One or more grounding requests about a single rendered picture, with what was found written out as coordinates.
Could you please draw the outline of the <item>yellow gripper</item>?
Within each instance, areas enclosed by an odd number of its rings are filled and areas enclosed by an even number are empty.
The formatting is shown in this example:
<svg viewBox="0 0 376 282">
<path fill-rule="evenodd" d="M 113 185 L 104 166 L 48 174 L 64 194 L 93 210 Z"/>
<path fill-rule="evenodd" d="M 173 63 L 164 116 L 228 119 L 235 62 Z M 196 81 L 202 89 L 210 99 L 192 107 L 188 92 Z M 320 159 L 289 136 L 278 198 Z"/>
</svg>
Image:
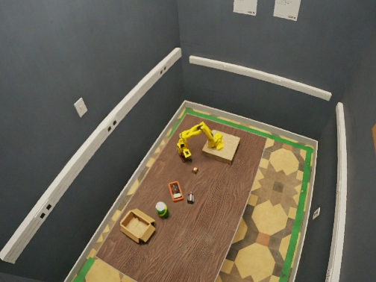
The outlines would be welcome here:
<svg viewBox="0 0 376 282">
<path fill-rule="evenodd" d="M 181 147 L 180 147 L 180 143 L 177 144 L 177 147 L 178 147 L 178 153 L 179 153 L 179 155 L 181 155 L 181 151 L 184 150 L 183 153 L 184 153 L 185 157 L 188 157 L 188 156 L 190 156 L 191 154 L 190 154 L 190 152 L 189 152 L 189 149 L 187 149 L 187 148 L 188 148 L 188 143 L 187 143 L 187 141 L 184 141 L 184 145 L 185 145 L 185 148 L 181 148 Z"/>
</svg>

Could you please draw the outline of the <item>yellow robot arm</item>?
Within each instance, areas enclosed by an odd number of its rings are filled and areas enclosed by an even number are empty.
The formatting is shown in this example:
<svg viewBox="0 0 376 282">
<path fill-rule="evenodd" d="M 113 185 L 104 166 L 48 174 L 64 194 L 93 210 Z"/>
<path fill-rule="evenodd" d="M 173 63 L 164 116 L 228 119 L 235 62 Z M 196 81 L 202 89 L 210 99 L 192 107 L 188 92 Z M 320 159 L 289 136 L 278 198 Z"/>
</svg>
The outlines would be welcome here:
<svg viewBox="0 0 376 282">
<path fill-rule="evenodd" d="M 198 130 L 196 132 L 194 132 L 196 129 L 198 129 Z M 224 147 L 224 144 L 223 144 L 224 141 L 222 141 L 222 139 L 221 139 L 222 135 L 216 133 L 215 137 L 213 138 L 213 133 L 203 122 L 200 123 L 200 125 L 196 125 L 195 127 L 189 129 L 188 131 L 184 131 L 181 134 L 179 134 L 179 141 L 178 142 L 180 143 L 180 147 L 185 148 L 183 140 L 188 140 L 189 138 L 200 134 L 202 131 L 205 132 L 206 135 L 207 135 L 208 145 L 209 145 L 210 148 L 213 147 L 213 146 L 216 146 L 216 150 L 218 151 L 218 150 L 220 150 Z M 215 140 L 215 142 L 214 142 L 214 140 Z"/>
</svg>

